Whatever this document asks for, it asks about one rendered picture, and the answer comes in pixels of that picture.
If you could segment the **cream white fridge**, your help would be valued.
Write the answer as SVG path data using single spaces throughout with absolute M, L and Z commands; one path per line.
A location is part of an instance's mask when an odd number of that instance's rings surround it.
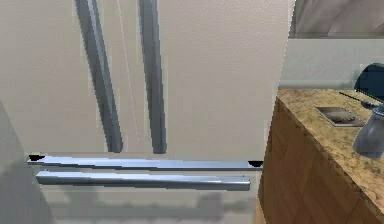
M 124 158 L 154 157 L 138 0 L 96 0 Z M 157 0 L 166 160 L 265 154 L 288 0 Z M 256 193 L 41 185 L 31 156 L 107 157 L 74 0 L 0 0 L 0 224 L 253 224 Z

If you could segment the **wooden counter with speckled top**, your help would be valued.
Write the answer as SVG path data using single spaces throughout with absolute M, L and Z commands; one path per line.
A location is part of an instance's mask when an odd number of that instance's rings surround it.
M 384 158 L 354 152 L 358 127 L 334 127 L 316 107 L 366 120 L 353 90 L 280 89 L 272 116 L 254 224 L 384 224 Z

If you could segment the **grey square sink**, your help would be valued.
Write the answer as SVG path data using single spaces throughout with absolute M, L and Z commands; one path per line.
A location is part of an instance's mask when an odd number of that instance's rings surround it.
M 365 121 L 342 107 L 316 107 L 315 110 L 334 127 L 362 127 Z

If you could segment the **dark blue round pan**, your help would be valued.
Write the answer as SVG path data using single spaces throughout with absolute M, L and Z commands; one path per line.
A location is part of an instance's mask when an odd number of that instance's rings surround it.
M 372 63 L 364 68 L 354 89 L 384 104 L 384 64 Z

